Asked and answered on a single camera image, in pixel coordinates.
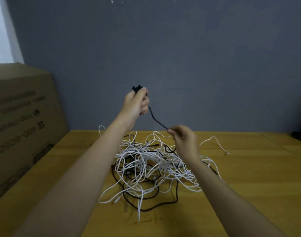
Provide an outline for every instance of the white cable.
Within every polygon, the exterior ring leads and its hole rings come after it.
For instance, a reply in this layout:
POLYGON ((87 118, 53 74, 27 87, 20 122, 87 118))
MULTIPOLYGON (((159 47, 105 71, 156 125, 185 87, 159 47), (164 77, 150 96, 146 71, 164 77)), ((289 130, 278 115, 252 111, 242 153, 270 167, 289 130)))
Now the white cable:
MULTIPOLYGON (((99 126, 99 134, 101 134, 100 127, 104 128, 104 126, 99 126)), ((105 191, 103 191, 99 198, 99 203, 109 203, 116 197, 117 198, 115 199, 114 203, 117 203, 121 198, 122 193, 126 191, 130 195, 140 198, 138 199, 137 204, 137 218, 138 221, 140 221, 140 212, 144 196, 152 193, 153 191, 156 191, 157 188, 165 181, 170 182, 169 188, 166 191, 159 190, 159 192, 161 193, 167 193, 171 190, 172 182, 174 179, 178 180, 180 184, 191 191, 202 191, 196 177, 190 170, 187 169, 186 164, 180 159, 180 157, 175 153, 167 152, 165 148, 166 144, 161 141, 159 135, 164 138, 171 137, 164 136, 160 132, 154 131, 152 134, 146 137, 145 143, 138 143, 135 141, 137 132, 132 131, 128 136, 128 140, 122 141, 119 150, 115 155, 113 163, 115 176, 118 181, 107 188, 105 191), (127 163, 125 159, 126 157, 130 157, 132 161, 127 163), (128 171, 130 172, 129 176, 131 179, 125 175, 128 171), (154 180, 152 187, 142 187, 142 183, 146 180, 146 178, 154 180), (125 186, 125 189, 116 193, 111 199, 101 201, 102 196, 109 189, 116 186, 119 182, 121 182, 125 186)), ((202 145, 206 141, 211 140, 213 137, 216 139, 216 137, 212 135, 210 139, 203 141, 200 145, 202 145)), ((229 155, 229 153, 222 148, 217 139, 216 141, 219 144, 220 148, 229 155)), ((170 149, 174 149, 174 147, 175 145, 169 146, 170 149)), ((201 160, 204 161, 204 163, 208 167, 213 164, 216 167, 218 176, 220 177, 220 179, 222 179, 219 170, 212 159, 207 156, 201 156, 201 160)))

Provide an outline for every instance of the hand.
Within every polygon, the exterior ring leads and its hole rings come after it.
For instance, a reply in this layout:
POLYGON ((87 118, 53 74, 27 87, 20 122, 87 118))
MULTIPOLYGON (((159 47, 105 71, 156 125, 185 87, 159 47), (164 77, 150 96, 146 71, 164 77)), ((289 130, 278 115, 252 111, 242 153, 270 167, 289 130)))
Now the hand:
POLYGON ((174 126, 170 127, 167 132, 175 140, 177 153, 186 165, 201 161, 197 135, 189 127, 174 126))
POLYGON ((134 91, 129 92, 124 99, 124 104, 117 119, 126 127, 126 131, 133 128, 135 121, 139 115, 144 115, 148 112, 148 104, 150 102, 147 97, 148 90, 146 87, 140 89, 137 94, 134 91))

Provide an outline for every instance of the left hand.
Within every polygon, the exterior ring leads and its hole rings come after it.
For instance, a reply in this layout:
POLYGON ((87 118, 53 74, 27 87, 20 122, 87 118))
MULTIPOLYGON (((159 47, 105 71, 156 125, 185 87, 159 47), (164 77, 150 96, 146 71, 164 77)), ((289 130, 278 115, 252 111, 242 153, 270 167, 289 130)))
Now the left hand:
POLYGON ((135 121, 139 115, 148 112, 148 104, 150 102, 146 87, 140 89, 137 94, 134 91, 129 92, 124 99, 124 104, 117 119, 120 119, 126 126, 126 131, 133 128, 135 121))

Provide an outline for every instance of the cardboard box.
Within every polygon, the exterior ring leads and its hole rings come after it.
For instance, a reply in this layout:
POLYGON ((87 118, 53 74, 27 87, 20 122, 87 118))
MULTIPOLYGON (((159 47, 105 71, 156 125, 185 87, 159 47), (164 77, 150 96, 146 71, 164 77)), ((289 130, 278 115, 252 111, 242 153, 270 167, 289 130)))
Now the cardboard box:
POLYGON ((0 64, 0 197, 67 132, 50 73, 0 64))

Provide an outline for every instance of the right hand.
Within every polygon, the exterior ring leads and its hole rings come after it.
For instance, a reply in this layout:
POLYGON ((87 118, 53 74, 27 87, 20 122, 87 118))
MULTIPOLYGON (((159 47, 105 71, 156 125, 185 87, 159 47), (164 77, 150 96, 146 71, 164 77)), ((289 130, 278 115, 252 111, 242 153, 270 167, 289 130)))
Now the right hand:
POLYGON ((175 140, 177 153, 186 165, 201 162, 197 135, 189 127, 174 126, 170 127, 167 132, 175 140))

